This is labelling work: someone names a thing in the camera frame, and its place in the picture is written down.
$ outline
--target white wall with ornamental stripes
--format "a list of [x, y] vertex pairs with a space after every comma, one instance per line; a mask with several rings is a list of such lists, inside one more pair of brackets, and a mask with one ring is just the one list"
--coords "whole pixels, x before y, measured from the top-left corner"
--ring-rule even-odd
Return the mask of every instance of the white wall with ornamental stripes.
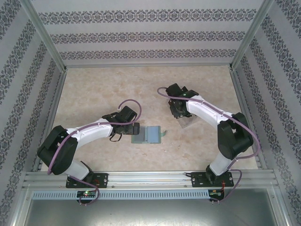
[[301, 225], [301, 0], [276, 0], [237, 74], [262, 153]]
[[65, 64], [230, 63], [262, 0], [33, 0]]
[[18, 0], [0, 0], [0, 226], [31, 171], [61, 76]]

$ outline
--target marble surface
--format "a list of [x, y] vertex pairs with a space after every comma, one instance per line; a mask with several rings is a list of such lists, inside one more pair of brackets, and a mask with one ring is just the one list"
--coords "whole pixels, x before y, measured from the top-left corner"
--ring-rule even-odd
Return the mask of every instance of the marble surface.
[[[141, 125], [167, 130], [162, 143], [131, 144], [131, 136], [123, 136], [119, 142], [103, 138], [78, 149], [75, 159], [95, 171], [205, 170], [219, 152], [217, 132], [201, 119], [184, 129], [180, 126], [170, 113], [168, 100], [156, 92], [158, 87], [173, 83], [195, 90], [223, 110], [240, 111], [227, 66], [69, 69], [54, 126], [73, 128], [92, 123], [132, 98], [142, 105]], [[135, 103], [127, 105], [138, 112]], [[252, 158], [233, 167], [256, 169], [257, 165]]]

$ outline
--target green object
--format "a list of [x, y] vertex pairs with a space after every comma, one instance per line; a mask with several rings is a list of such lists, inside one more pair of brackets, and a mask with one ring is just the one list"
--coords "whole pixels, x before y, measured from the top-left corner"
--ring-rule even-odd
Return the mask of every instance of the green object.
[[140, 126], [140, 133], [132, 135], [132, 144], [161, 144], [161, 137], [167, 130], [161, 133], [160, 126]]

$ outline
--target metal frame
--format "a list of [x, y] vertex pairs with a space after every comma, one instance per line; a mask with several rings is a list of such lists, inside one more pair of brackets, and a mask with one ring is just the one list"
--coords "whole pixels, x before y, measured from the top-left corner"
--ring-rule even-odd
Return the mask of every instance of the metal frame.
[[42, 41], [44, 42], [47, 50], [50, 52], [52, 58], [54, 59], [56, 65], [60, 69], [60, 72], [64, 72], [66, 65], [63, 62], [63, 59], [59, 52], [57, 51], [49, 33], [47, 32], [41, 18], [39, 17], [37, 11], [32, 5], [31, 0], [20, 0], [20, 3], [27, 13], [27, 16], [30, 18], [32, 24], [40, 35]]
[[164, 63], [164, 64], [158, 64], [158, 63], [138, 63], [138, 64], [103, 64], [103, 65], [67, 65], [67, 68], [90, 68], [90, 67], [194, 67], [194, 66], [223, 66], [223, 65], [229, 65], [229, 63]]
[[[146, 172], [106, 172], [109, 174], [108, 187], [101, 191], [146, 191], [146, 190], [179, 190], [196, 191], [191, 180], [185, 173], [191, 171], [146, 171]], [[270, 203], [279, 226], [292, 225], [285, 208], [282, 194], [272, 169], [243, 170], [243, 178], [237, 189], [264, 188], [267, 189]], [[239, 177], [238, 172], [232, 172], [234, 183]], [[35, 191], [80, 191], [86, 189], [68, 189], [65, 187], [66, 175], [47, 175], [46, 172], [27, 172], [22, 185], [21, 195], [10, 226], [23, 226], [29, 212], [32, 196]]]
[[[55, 93], [55, 98], [54, 98], [54, 101], [53, 101], [53, 106], [52, 106], [51, 112], [49, 114], [49, 119], [48, 119], [46, 127], [45, 127], [46, 131], [45, 131], [43, 139], [42, 139], [43, 141], [45, 140], [45, 138], [48, 136], [48, 134], [52, 130], [52, 126], [53, 126], [53, 123], [55, 121], [56, 111], [57, 111], [58, 104], [59, 104], [60, 99], [61, 99], [61, 94], [62, 94], [62, 91], [63, 91], [64, 84], [65, 84], [67, 71], [68, 70], [66, 69], [63, 72], [63, 74], [62, 74], [62, 76], [60, 78], [60, 81], [59, 81], [59, 84], [58, 84], [58, 89], [57, 89], [57, 91]], [[39, 165], [40, 165], [40, 158], [37, 156], [32, 171], [38, 171], [39, 170]]]
[[[247, 108], [247, 104], [246, 104], [246, 100], [244, 98], [243, 91], [242, 91], [241, 86], [238, 82], [238, 76], [236, 74], [236, 71], [232, 70], [232, 69], [229, 69], [229, 71], [230, 71], [231, 79], [232, 79], [232, 82], [233, 82], [234, 90], [236, 92], [236, 96], [237, 96], [237, 99], [238, 99], [238, 103], [239, 103], [239, 107], [241, 109], [241, 112], [242, 112], [242, 114], [244, 114], [246, 116], [246, 120], [248, 122], [248, 125], [249, 125], [250, 129], [252, 131], [255, 131], [255, 127], [253, 125], [250, 112]], [[252, 148], [253, 148], [253, 150], [255, 150], [256, 149], [256, 144], [253, 144]], [[258, 161], [260, 163], [259, 168], [267, 169], [267, 165], [265, 163], [262, 152], [258, 153], [258, 156], [256, 156], [256, 161], [257, 161], [257, 158], [258, 158]]]
[[248, 48], [250, 42], [252, 41], [253, 37], [255, 36], [256, 32], [258, 31], [258, 28], [260, 27], [261, 23], [263, 22], [266, 14], [268, 13], [269, 9], [271, 8], [274, 0], [264, 0], [261, 4], [258, 12], [255, 15], [254, 20], [251, 23], [251, 26], [249, 27], [246, 35], [244, 36], [243, 41], [238, 47], [238, 50], [235, 53], [235, 56], [233, 57], [233, 60], [231, 62], [231, 68], [234, 69], [238, 66], [241, 58], [243, 57], [246, 49]]

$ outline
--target patterned wallpaper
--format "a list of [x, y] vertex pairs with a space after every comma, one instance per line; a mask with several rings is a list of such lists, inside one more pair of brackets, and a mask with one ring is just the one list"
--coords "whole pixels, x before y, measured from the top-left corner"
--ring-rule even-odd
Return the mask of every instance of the patterned wallpaper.
[[32, 1], [67, 66], [230, 63], [262, 2]]
[[32, 170], [61, 76], [18, 0], [0, 0], [0, 226]]
[[262, 152], [301, 225], [300, 1], [273, 3], [237, 67]]

